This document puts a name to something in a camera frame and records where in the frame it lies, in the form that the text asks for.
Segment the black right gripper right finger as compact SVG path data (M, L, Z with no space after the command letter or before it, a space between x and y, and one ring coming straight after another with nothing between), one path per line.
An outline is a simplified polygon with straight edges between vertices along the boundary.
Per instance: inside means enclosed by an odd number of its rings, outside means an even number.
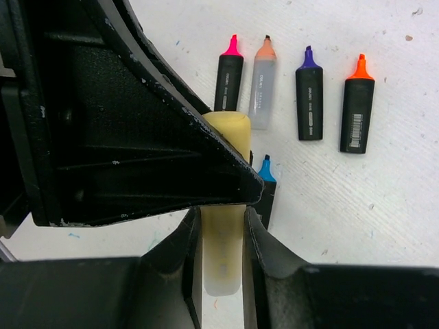
M244 213L242 289L245 328L321 328L307 262L268 232L256 210Z

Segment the black pink highlighter pen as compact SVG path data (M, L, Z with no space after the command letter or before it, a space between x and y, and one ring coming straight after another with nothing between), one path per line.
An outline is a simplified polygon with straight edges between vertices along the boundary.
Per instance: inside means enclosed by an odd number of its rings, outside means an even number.
M233 34L228 49L219 56L214 111L237 110L243 66L244 57L238 50L237 35Z

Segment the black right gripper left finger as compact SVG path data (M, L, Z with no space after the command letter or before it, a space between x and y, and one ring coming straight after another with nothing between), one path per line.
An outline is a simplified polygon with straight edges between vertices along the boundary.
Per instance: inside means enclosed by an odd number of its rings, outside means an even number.
M139 328L202 327L202 255L201 216L196 207L141 257Z

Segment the purple black highlighter pen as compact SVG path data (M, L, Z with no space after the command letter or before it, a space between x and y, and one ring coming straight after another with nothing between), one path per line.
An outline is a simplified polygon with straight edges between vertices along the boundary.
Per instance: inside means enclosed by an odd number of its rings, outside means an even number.
M323 68L313 59L311 45L305 49L303 64L296 69L296 113L298 139L323 139Z

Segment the blue highlighter pen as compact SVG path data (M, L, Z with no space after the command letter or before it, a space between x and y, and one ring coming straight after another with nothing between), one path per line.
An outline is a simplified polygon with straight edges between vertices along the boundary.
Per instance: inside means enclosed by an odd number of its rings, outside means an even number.
M258 175L264 182L264 189L261 199L254 205L257 214L260 216L261 223L267 230L270 224L270 217L274 204L277 181L270 171L271 160L268 154L265 155Z

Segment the orange black highlighter pen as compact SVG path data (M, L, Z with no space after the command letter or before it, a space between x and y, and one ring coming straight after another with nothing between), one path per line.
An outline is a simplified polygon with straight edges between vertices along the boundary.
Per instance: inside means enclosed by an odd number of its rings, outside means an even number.
M366 70L366 57L359 55L355 72L345 80L340 152L365 154L370 129L375 80Z

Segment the yellow pastel highlighter pen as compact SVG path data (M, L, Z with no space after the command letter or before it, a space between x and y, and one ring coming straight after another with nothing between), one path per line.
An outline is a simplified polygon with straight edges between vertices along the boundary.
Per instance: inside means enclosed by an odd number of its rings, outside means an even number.
M235 111L218 111L204 118L250 161L250 119ZM204 206L200 209L203 276L206 292L215 297L235 294L241 286L244 213L246 206Z

